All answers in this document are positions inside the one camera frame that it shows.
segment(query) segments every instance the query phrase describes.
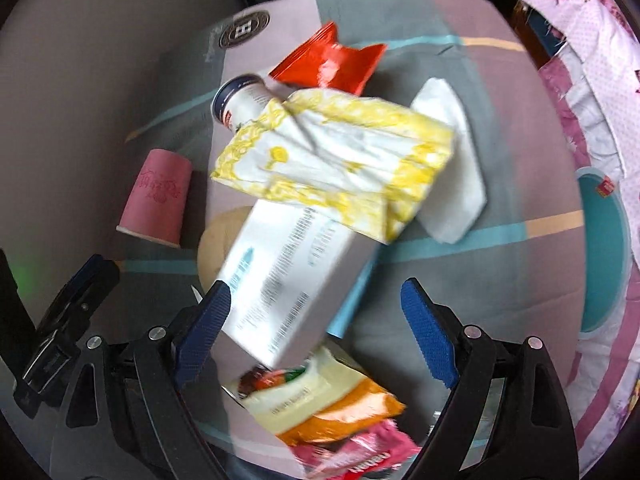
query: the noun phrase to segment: gray wall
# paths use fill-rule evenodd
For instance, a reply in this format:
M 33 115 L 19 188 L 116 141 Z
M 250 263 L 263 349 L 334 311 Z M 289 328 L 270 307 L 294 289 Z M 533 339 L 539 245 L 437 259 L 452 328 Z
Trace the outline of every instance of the gray wall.
M 159 54 L 239 0 L 21 0 L 0 30 L 0 247 L 38 322 L 113 237 L 128 193 L 123 140 Z M 55 413 L 28 421 L 0 362 L 0 408 L 46 470 Z

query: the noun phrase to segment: white napkin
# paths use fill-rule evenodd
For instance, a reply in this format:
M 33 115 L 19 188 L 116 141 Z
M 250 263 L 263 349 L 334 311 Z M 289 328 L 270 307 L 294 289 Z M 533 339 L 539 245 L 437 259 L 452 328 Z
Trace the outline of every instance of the white napkin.
M 465 110 L 449 83 L 437 78 L 424 84 L 411 109 L 445 123 L 456 133 L 454 155 L 416 215 L 434 240 L 454 244 L 471 229 L 486 204 L 484 181 Z

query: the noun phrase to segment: orange snack packet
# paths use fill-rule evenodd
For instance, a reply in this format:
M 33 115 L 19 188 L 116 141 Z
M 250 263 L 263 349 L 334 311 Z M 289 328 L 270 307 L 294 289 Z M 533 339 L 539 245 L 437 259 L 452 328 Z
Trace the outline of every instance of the orange snack packet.
M 385 53 L 386 45 L 351 48 L 338 43 L 337 33 L 335 23 L 327 23 L 289 54 L 270 76 L 285 84 L 334 88 L 361 95 Z
M 404 410 L 404 404 L 369 378 L 341 400 L 277 435 L 288 446 L 335 442 Z

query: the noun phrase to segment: pink bedspread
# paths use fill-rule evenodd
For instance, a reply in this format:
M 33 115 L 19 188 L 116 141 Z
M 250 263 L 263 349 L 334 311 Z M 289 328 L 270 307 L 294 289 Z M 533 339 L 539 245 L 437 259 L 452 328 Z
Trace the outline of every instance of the pink bedspread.
M 576 168 L 620 188 L 635 257 L 625 304 L 578 342 L 566 388 L 585 473 L 619 433 L 640 371 L 640 45 L 614 0 L 523 1 L 566 39 L 540 76 Z

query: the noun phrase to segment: yellow patterned tissue pack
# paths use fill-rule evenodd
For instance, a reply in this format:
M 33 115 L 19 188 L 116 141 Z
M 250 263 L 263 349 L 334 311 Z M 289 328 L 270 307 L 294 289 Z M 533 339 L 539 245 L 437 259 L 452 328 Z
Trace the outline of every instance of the yellow patterned tissue pack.
M 255 197 L 306 206 L 391 243 L 452 155 L 444 124 L 382 99 L 333 89 L 272 99 L 245 123 L 211 178 Z

